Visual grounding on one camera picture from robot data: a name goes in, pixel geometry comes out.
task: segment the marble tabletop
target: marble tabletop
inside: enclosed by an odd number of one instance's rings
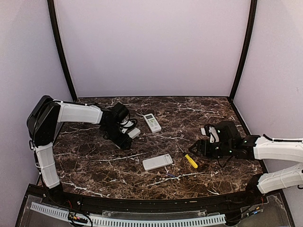
[[[233,158],[220,168],[216,160],[190,154],[198,164],[194,169],[184,158],[180,148],[188,151],[198,139],[206,139],[200,131],[204,124],[232,120],[245,136],[224,97],[81,98],[79,102],[105,108],[123,103],[137,118],[141,134],[130,150],[120,150],[103,139],[98,125],[65,123],[53,152],[66,192],[119,199],[195,198],[243,191],[249,179],[262,172],[258,161]],[[160,132],[149,130],[142,117],[148,113],[155,115]],[[171,155],[172,165],[144,170],[144,159],[164,154]]]

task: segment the black vertical post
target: black vertical post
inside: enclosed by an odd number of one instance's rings
[[[231,101],[233,101],[233,99],[235,98],[235,95],[236,95],[236,92],[237,92],[237,89],[238,89],[238,86],[239,86],[239,83],[240,83],[241,75],[242,75],[242,72],[243,72],[243,69],[244,69],[244,65],[245,65],[245,61],[246,61],[246,57],[247,57],[247,53],[248,53],[248,48],[250,46],[252,28],[254,26],[256,9],[257,9],[257,1],[258,0],[251,0],[251,2],[250,2],[250,14],[249,14],[249,17],[248,17],[248,22],[247,22],[247,28],[246,28],[242,53],[241,53],[237,73],[236,73],[236,76],[235,76],[235,80],[234,80],[233,85],[232,85],[232,90],[231,90],[231,93],[229,95],[229,98],[230,98]]]
[[[49,16],[50,16],[51,23],[52,23],[52,28],[53,28],[53,36],[55,38],[55,42],[56,42],[57,51],[58,51],[58,55],[59,55],[59,58],[60,58],[62,70],[63,70],[64,76],[65,76],[65,80],[66,80],[68,89],[70,91],[71,97],[72,97],[73,101],[76,101],[77,100],[77,95],[76,95],[76,91],[75,91],[74,85],[73,85],[72,80],[71,80],[71,75],[70,75],[70,72],[68,70],[68,66],[67,66],[67,62],[66,62],[62,42],[61,42],[61,37],[60,37],[60,32],[59,32],[59,27],[58,27],[58,21],[57,21],[54,1],[53,0],[47,0],[47,4],[48,4]]]

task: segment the white wall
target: white wall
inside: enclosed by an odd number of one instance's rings
[[[303,138],[303,1],[258,1],[248,57],[235,103],[251,133]],[[269,171],[295,163],[266,160]],[[296,226],[303,193],[285,190]]]
[[[250,0],[57,0],[77,95],[228,96]]]
[[[71,100],[45,0],[2,0],[0,7],[0,226],[15,225],[38,172],[26,120],[42,95]]]

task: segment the yellow handle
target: yellow handle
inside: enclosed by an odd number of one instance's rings
[[[195,168],[198,168],[197,163],[189,156],[189,155],[185,155],[185,157],[188,159],[189,163]]]

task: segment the yellow screwdriver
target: yellow screwdriver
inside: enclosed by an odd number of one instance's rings
[[[197,163],[196,163],[196,162],[195,162],[187,153],[185,153],[179,145],[178,145],[178,147],[179,147],[180,150],[183,152],[184,157],[186,157],[186,159],[189,161],[189,163],[190,163],[195,169],[197,169],[197,168],[198,168]]]

